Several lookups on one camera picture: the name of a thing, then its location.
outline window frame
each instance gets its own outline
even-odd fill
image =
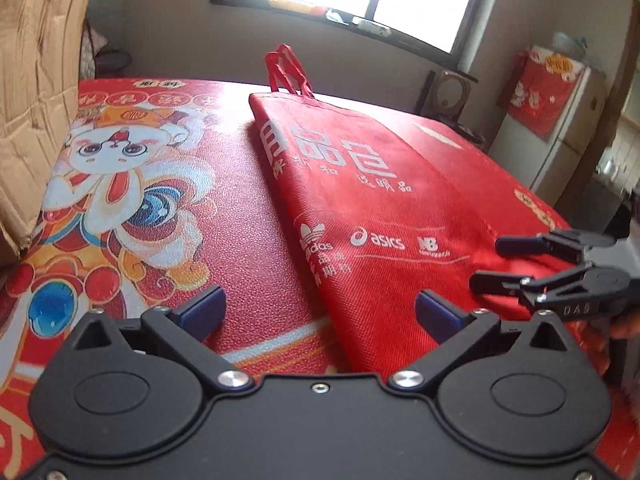
[[[364,16],[365,20],[374,21],[373,17],[376,13],[376,9],[378,7],[378,3],[380,0],[369,0],[369,5],[367,6],[367,10]],[[236,7],[257,7],[260,9],[270,9],[270,10],[281,10],[274,9],[268,4],[268,0],[230,0],[226,2],[225,0],[211,0],[213,4],[224,4],[224,5],[232,5]],[[425,41],[419,40],[418,38],[414,38],[409,34],[405,34],[401,30],[396,30],[393,27],[391,28],[392,35],[388,38],[383,38],[381,36],[376,36],[374,34],[369,34],[368,32],[362,31],[359,28],[356,28],[352,23],[351,19],[354,17],[354,14],[350,14],[349,12],[345,12],[344,10],[335,9],[343,16],[345,22],[347,22],[348,27],[344,25],[334,23],[341,28],[348,28],[351,32],[357,32],[364,36],[368,36],[370,38],[375,38],[376,40],[383,41],[384,43],[392,44],[398,48],[402,48],[403,50],[407,50],[409,52],[413,52],[420,57],[433,61],[444,68],[449,68],[450,70],[457,70],[458,63],[460,61],[460,57],[462,56],[462,51],[466,45],[469,34],[471,32],[471,28],[478,12],[478,7],[480,4],[480,0],[469,0],[466,4],[465,13],[460,21],[460,26],[458,27],[458,32],[456,34],[456,39],[454,41],[451,52],[445,52],[440,50],[439,48],[429,44]],[[292,12],[288,10],[284,10],[287,14],[293,14],[302,18],[309,18],[315,21],[324,22],[324,23],[332,23],[326,20],[325,18],[318,18],[315,16],[307,16],[306,14],[301,14],[299,12]]]

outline red tote bag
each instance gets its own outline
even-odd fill
[[[556,270],[497,256],[497,232],[472,200],[381,123],[316,99],[288,46],[266,62],[273,92],[249,103],[298,236],[293,250],[304,252],[354,370],[387,376],[435,348],[415,320],[424,288],[471,310],[486,306],[468,290],[475,270]],[[530,216],[523,234],[543,227]],[[513,300],[494,310],[529,317]]]

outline window sill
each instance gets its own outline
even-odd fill
[[[309,14],[303,14],[301,12],[294,12],[293,10],[285,10],[285,9],[277,9],[275,7],[271,7],[267,3],[261,2],[240,2],[235,0],[209,0],[209,3],[216,6],[226,6],[226,7],[244,7],[247,9],[260,9],[267,10],[269,12],[276,12],[278,14],[287,14],[289,16],[295,16],[296,18],[302,18],[304,20],[309,20],[317,23],[324,23],[326,25],[331,25],[332,27],[338,27],[343,30],[348,30],[350,32],[354,32],[355,34],[359,34],[361,36],[365,36],[367,38],[371,38],[372,40],[382,41],[383,43],[389,44],[396,48],[400,48],[407,52],[411,52],[416,56],[419,56],[423,59],[431,61],[441,67],[455,72],[462,77],[469,79],[474,83],[477,83],[478,80],[473,76],[461,72],[458,70],[457,60],[451,55],[442,50],[435,48],[434,46],[420,41],[412,36],[404,34],[398,30],[392,29],[392,35],[388,38],[383,38],[381,36],[377,36],[375,34],[371,34],[364,30],[360,30],[353,23],[351,23],[352,15],[348,12],[339,11],[340,15],[347,22],[346,25],[342,23],[332,22],[331,20],[326,19],[324,16],[311,16]]]

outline human hand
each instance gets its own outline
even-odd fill
[[[586,322],[580,322],[580,324],[582,325],[580,327],[582,329],[582,344],[580,346],[586,346],[591,363],[598,373],[603,375],[610,365],[609,356],[605,352],[608,338]],[[620,316],[611,324],[609,337],[612,339],[628,339],[636,335],[640,335],[640,309]]]

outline adidas logo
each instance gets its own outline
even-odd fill
[[[303,249],[311,243],[318,240],[324,234],[324,224],[318,224],[316,227],[311,229],[308,225],[302,224],[300,226],[300,245],[302,245]]]
[[[317,241],[324,234],[324,224],[318,224],[313,229],[306,224],[300,226],[300,245],[305,251],[306,260],[311,259],[313,253],[318,251],[331,251],[334,247],[331,244],[319,244]]]

